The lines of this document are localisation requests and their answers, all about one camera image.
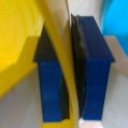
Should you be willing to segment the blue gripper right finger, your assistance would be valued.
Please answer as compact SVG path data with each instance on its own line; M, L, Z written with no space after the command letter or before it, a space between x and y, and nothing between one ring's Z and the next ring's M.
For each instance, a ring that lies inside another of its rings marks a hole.
M80 118L100 120L114 57L92 16L71 16L71 21Z

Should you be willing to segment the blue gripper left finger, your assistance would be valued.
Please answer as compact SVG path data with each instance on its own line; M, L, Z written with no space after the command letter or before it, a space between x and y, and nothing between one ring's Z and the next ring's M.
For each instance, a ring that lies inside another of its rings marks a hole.
M68 119L66 83L46 28L42 29L34 61L38 64L43 121L61 122Z

